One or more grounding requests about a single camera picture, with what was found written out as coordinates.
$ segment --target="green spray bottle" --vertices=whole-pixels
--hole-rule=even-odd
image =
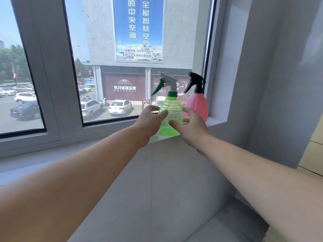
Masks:
[[[167,98],[162,103],[159,113],[163,110],[168,110],[167,117],[162,121],[159,134],[166,135],[166,136],[176,136],[179,135],[179,132],[172,128],[168,122],[170,120],[174,120],[183,124],[183,109],[181,106],[180,101],[177,99],[177,88],[182,86],[183,84],[180,83],[175,77],[164,73],[158,72],[158,75],[161,77],[159,80],[159,85],[157,86],[156,90],[152,93],[152,96],[156,94],[161,88],[170,86],[169,91],[167,93]]]

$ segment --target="forearm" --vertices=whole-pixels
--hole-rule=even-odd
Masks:
[[[2,186],[0,240],[67,241],[142,147],[140,138],[124,129]]]
[[[323,179],[208,136],[199,151],[290,241],[323,237]]]

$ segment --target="spray nozzle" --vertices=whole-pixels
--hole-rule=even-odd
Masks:
[[[190,82],[187,85],[187,88],[185,89],[184,93],[187,93],[192,86],[196,85],[194,92],[195,93],[203,93],[203,84],[205,84],[205,81],[202,76],[199,74],[196,74],[194,72],[189,72],[188,75],[191,77]]]
[[[175,77],[171,76],[170,74],[167,74],[164,72],[158,72],[158,75],[160,76],[159,84],[156,90],[152,93],[152,96],[156,94],[162,87],[170,86],[168,94],[171,94],[171,96],[177,97],[177,88],[179,86],[182,86],[183,84],[180,83],[180,81],[178,81]]]

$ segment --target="blue billboard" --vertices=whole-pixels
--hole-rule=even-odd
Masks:
[[[116,60],[163,63],[164,0],[113,0]]]

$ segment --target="spray bottle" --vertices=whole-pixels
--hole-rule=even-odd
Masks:
[[[167,98],[162,103],[159,113],[163,110],[168,110],[167,117],[162,121],[159,134],[167,135],[167,136],[176,136],[179,134],[174,128],[172,128],[168,122],[170,120],[174,120],[183,124],[183,109],[180,101],[177,99],[177,88],[182,86],[175,77],[172,77],[169,74],[164,72],[158,72],[158,75],[161,77],[159,80],[159,85],[156,90],[152,93],[152,95],[156,94],[162,87],[170,86],[169,91],[167,93]]]
[[[196,111],[206,122],[208,114],[209,114],[209,109],[207,106],[207,101],[203,95],[203,84],[205,83],[203,80],[203,77],[200,75],[189,72],[188,75],[191,77],[190,82],[185,89],[184,93],[187,93],[193,85],[196,85],[194,89],[193,95],[190,97],[188,100],[186,107],[190,107]],[[188,117],[189,115],[184,112],[184,117]]]

